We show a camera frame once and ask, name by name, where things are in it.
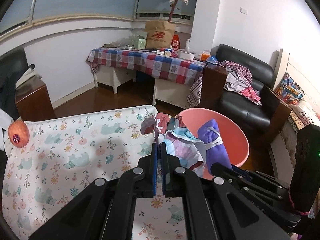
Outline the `colourful wrapper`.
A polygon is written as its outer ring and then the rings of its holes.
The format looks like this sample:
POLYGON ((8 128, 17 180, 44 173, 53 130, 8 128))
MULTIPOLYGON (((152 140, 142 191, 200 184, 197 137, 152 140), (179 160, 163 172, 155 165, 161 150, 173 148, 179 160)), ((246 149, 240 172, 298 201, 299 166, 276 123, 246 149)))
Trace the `colourful wrapper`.
POLYGON ((165 143, 167 154, 179 158, 181 166, 192 170, 199 177, 204 174, 206 147, 204 142, 195 137, 182 121, 164 113, 148 116, 142 122, 142 134, 154 134, 155 143, 165 143))

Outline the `purple cloth bundle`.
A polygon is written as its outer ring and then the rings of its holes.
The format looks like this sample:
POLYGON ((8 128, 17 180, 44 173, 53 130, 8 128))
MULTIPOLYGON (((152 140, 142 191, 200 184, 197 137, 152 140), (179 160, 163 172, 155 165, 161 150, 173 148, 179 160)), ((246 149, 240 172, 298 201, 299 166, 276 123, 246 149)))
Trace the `purple cloth bundle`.
POLYGON ((211 166, 215 163, 220 163, 231 170, 232 165, 216 120, 210 119, 207 121, 199 128, 197 135, 206 147, 206 165, 209 174, 212 175, 211 166))

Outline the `pink plastic trash bin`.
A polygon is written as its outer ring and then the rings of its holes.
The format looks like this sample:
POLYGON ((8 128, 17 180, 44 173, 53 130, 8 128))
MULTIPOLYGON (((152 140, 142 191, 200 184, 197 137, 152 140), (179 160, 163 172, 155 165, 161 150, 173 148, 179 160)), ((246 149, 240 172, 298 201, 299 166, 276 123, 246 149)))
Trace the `pink plastic trash bin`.
POLYGON ((246 162, 249 156, 248 140, 240 127, 231 119, 205 108, 185 109, 179 115, 189 131, 195 136, 203 124, 215 119, 231 164, 241 167, 246 162))

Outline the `black leather sofa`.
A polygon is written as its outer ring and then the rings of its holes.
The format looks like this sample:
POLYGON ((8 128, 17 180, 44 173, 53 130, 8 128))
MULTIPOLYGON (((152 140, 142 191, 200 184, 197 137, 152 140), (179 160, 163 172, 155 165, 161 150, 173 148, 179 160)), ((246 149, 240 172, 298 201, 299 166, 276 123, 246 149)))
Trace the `black leather sofa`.
POLYGON ((244 131, 264 133, 272 113, 263 100, 263 88, 273 84, 274 73, 267 63, 231 46, 221 44, 215 54, 227 72, 216 109, 244 131))

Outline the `dark wooden side cabinet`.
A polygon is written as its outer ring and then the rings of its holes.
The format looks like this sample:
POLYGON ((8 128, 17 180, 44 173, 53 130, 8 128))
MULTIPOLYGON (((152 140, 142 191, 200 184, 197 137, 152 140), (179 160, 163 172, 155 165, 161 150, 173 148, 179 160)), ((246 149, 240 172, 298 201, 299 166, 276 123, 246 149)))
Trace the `dark wooden side cabinet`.
POLYGON ((227 79, 224 67, 208 63, 202 72, 201 99, 198 107, 215 109, 227 79))

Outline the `floral tablecloth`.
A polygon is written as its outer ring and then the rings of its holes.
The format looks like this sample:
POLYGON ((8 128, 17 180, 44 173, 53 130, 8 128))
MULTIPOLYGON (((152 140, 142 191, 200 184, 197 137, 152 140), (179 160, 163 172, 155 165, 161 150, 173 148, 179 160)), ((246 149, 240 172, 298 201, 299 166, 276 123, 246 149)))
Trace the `floral tablecloth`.
POLYGON ((28 239, 97 178, 112 180, 151 153, 140 132, 150 105, 28 122, 28 143, 9 145, 2 211, 14 235, 28 239))

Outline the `white round bowl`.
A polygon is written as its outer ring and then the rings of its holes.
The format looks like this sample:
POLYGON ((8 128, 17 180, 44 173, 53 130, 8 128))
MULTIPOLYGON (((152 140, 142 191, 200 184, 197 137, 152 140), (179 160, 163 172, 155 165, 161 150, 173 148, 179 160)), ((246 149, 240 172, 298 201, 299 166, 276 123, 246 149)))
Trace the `white round bowl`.
POLYGON ((183 60, 193 61, 193 59, 195 57, 195 53, 189 52, 185 49, 179 49, 178 50, 178 57, 183 60))

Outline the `orange tissue box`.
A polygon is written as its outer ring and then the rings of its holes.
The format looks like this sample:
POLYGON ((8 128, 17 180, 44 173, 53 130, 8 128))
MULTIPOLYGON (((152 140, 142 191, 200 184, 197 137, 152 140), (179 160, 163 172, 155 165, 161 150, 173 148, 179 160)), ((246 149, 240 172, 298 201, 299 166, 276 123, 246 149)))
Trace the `orange tissue box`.
POLYGON ((206 61, 209 57, 211 57, 211 55, 210 52, 204 50, 202 53, 199 54, 199 57, 201 61, 206 61))

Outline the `blue plastic bag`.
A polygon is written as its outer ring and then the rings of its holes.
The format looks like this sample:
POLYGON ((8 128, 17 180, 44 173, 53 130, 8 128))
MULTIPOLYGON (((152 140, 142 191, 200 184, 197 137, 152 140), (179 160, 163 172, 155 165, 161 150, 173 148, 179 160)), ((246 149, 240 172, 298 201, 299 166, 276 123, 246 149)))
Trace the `blue plastic bag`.
POLYGON ((215 64, 217 65, 219 62, 217 60, 217 58, 215 56, 210 56, 206 59, 206 62, 207 63, 210 63, 210 64, 215 64))

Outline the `white bottle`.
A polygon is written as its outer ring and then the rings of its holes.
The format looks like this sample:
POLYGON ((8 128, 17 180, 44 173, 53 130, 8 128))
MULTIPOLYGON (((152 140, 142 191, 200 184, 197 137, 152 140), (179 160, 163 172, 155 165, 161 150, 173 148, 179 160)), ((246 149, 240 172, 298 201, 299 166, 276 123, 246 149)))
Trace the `white bottle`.
POLYGON ((189 38, 185 41, 185 50, 190 51, 190 39, 189 38))

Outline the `light green box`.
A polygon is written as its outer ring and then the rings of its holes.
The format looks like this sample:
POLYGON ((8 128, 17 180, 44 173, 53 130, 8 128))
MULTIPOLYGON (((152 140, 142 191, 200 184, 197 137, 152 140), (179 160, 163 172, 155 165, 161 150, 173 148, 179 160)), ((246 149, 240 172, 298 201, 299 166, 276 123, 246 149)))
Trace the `light green box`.
POLYGON ((129 46, 137 50, 145 49, 147 36, 148 36, 148 33, 144 31, 139 31, 135 35, 130 35, 129 46))

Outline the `comic print pillow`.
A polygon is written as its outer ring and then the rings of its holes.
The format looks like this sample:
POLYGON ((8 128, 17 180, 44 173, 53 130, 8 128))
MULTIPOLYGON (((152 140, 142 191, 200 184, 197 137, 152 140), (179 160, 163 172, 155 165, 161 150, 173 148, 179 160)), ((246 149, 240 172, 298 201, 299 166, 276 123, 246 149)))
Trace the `comic print pillow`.
POLYGON ((305 95, 304 90, 293 80, 289 73, 285 73, 275 92, 282 100, 291 105, 298 105, 305 95))

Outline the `brown paper shopping bag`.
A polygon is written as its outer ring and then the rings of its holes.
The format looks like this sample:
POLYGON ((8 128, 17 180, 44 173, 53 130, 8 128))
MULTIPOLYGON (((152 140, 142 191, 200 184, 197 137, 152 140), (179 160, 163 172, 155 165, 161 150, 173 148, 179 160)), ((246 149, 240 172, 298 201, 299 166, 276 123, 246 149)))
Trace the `brown paper shopping bag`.
POLYGON ((169 48, 175 34, 176 25, 166 21, 147 21, 145 32, 148 33, 146 39, 146 49, 169 48))

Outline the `brown wooden nightstand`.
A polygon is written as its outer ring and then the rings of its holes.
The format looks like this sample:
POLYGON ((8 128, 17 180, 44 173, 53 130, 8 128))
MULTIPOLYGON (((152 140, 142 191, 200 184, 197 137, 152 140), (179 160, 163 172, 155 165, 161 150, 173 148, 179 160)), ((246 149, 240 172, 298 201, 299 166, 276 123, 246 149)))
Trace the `brown wooden nightstand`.
POLYGON ((55 119, 46 84, 33 76, 16 88, 16 107, 23 121, 55 119))

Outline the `white wall socket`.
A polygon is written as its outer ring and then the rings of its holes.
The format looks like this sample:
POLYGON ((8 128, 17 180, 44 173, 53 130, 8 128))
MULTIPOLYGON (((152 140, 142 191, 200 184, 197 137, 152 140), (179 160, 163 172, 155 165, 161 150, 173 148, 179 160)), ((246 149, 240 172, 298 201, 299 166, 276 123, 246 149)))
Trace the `white wall socket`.
POLYGON ((247 9, 245 9, 245 8, 243 8, 243 7, 240 8, 240 12, 241 12, 242 14, 244 14, 244 15, 247 15, 247 14, 248 14, 247 9))

